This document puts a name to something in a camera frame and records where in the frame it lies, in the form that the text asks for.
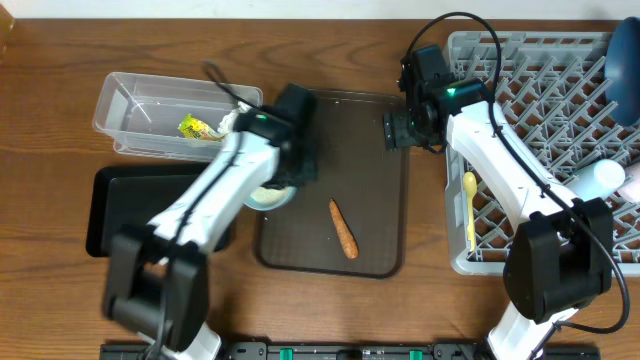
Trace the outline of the white tissue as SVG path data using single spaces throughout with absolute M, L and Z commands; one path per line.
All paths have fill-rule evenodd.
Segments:
M 251 107 L 243 102 L 239 102 L 237 106 L 231 110 L 227 115 L 225 115 L 220 121 L 217 133 L 225 137 L 227 134 L 233 131 L 233 126 L 237 118 L 246 112 L 251 110 Z

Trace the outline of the yellow plastic spoon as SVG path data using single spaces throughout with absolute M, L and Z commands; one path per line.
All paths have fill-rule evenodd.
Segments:
M 477 180 L 472 172 L 466 172 L 463 176 L 463 189 L 467 199 L 468 224 L 466 229 L 467 240 L 469 241 L 469 252 L 474 252 L 477 247 L 473 199 L 478 191 Z

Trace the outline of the light blue bowl with rice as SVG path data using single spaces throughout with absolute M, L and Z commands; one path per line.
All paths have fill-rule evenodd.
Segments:
M 282 189 L 259 187 L 253 191 L 244 204 L 257 211 L 271 211 L 286 205 L 296 194 L 297 188 L 288 186 Z

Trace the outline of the yellow green snack wrapper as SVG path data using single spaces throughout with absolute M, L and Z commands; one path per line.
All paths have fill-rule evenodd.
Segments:
M 190 139 L 220 142 L 226 137 L 225 134 L 217 132 L 202 120 L 194 117 L 192 114 L 187 114 L 184 117 L 182 122 L 178 125 L 178 130 L 185 138 Z

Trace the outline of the orange carrot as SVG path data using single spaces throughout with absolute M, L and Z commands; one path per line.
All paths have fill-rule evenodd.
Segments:
M 348 259 L 356 259 L 359 255 L 356 240 L 334 199 L 329 201 L 329 211 L 345 256 Z

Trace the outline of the blue cup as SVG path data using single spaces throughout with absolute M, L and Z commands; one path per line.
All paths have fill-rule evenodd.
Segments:
M 603 159 L 577 170 L 567 187 L 583 201 L 605 199 L 613 194 L 625 179 L 626 173 L 620 164 Z

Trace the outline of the dark blue plate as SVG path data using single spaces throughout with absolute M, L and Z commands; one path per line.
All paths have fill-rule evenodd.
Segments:
M 639 124 L 639 18 L 624 19 L 613 32 L 605 59 L 605 90 L 609 103 L 617 106 L 614 121 L 623 127 Z

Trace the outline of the pink cup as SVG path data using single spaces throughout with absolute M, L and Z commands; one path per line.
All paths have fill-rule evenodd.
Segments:
M 638 162 L 625 168 L 625 182 L 617 190 L 621 198 L 630 203 L 638 203 L 640 199 L 640 164 Z

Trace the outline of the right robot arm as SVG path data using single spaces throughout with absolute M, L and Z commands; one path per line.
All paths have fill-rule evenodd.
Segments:
M 601 199 L 584 201 L 531 153 L 479 79 L 402 80 L 407 109 L 383 120 L 390 150 L 458 152 L 486 183 L 514 231 L 503 268 L 510 299 L 486 340 L 494 359 L 536 359 L 552 334 L 608 292 L 620 271 L 613 219 Z

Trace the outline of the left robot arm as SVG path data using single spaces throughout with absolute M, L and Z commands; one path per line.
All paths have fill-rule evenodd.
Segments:
M 215 159 L 168 208 L 143 226 L 126 224 L 110 242 L 103 314 L 149 338 L 140 359 L 213 359 L 208 257 L 259 188 L 316 179 L 307 143 L 316 98 L 287 85 L 272 105 L 251 106 L 233 123 Z

